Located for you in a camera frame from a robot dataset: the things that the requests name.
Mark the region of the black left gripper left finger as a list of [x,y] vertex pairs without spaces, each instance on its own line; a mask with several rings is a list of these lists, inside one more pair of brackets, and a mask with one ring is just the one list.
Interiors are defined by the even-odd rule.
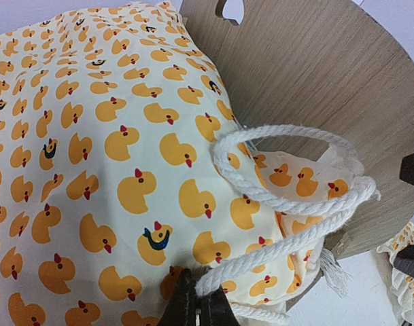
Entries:
[[190,269],[183,269],[157,326],[196,325],[196,281]]

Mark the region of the wooden pet bed frame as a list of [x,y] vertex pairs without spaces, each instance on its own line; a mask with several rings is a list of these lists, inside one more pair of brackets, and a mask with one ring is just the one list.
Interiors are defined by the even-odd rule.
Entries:
[[352,1],[246,1],[240,25],[224,1],[184,1],[195,44],[215,63],[241,124],[294,124],[342,136],[358,150],[380,201],[363,204],[326,244],[339,258],[389,240],[414,214],[400,180],[414,153],[414,63]]

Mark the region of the duck print ruffled cushion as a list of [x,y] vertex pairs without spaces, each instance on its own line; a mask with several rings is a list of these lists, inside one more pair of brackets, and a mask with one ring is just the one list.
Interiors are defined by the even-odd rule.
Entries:
[[169,1],[0,35],[0,325],[157,325],[185,268],[284,324],[375,189],[335,134],[242,128]]

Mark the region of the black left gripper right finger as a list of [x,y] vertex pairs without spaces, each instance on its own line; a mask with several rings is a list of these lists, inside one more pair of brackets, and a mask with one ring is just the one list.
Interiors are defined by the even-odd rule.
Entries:
[[197,304],[200,326],[240,326],[221,287],[197,299]]

